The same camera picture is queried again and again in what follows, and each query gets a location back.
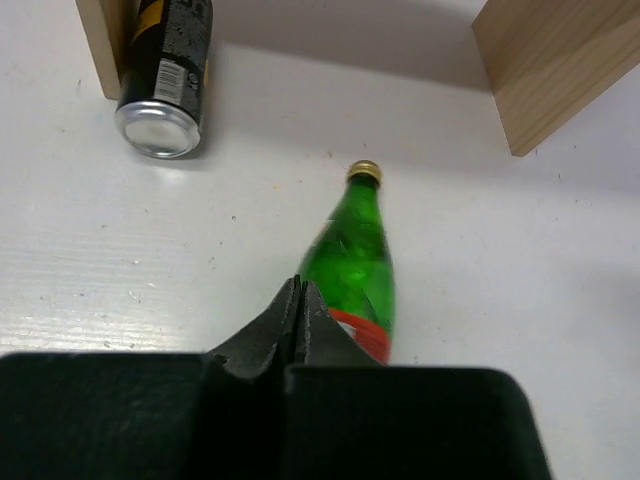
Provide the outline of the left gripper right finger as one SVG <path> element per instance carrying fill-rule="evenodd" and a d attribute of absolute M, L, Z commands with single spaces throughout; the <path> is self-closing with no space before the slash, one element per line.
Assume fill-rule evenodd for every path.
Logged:
<path fill-rule="evenodd" d="M 294 362 L 317 367 L 381 366 L 334 320 L 313 282 L 303 281 L 296 316 Z"/>

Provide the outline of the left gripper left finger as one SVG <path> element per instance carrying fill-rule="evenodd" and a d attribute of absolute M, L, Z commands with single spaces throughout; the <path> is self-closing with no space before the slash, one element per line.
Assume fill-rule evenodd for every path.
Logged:
<path fill-rule="evenodd" d="M 209 363 L 243 383 L 282 370 L 291 357 L 301 293 L 300 278 L 287 279 L 262 313 L 207 353 Z"/>

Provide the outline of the green glass bottle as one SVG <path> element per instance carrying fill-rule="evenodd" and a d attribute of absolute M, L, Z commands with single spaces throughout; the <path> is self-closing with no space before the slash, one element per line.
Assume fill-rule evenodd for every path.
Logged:
<path fill-rule="evenodd" d="M 303 257 L 298 274 L 318 287 L 329 314 L 351 338 L 385 364 L 396 295 L 378 203 L 381 180 L 376 163 L 352 164 L 344 195 Z"/>

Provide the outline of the black yellow can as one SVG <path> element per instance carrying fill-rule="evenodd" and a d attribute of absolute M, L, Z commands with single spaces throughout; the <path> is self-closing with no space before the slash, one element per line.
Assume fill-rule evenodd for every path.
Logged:
<path fill-rule="evenodd" d="M 213 19 L 210 1 L 139 4 L 115 123 L 140 153 L 173 159 L 199 145 Z"/>

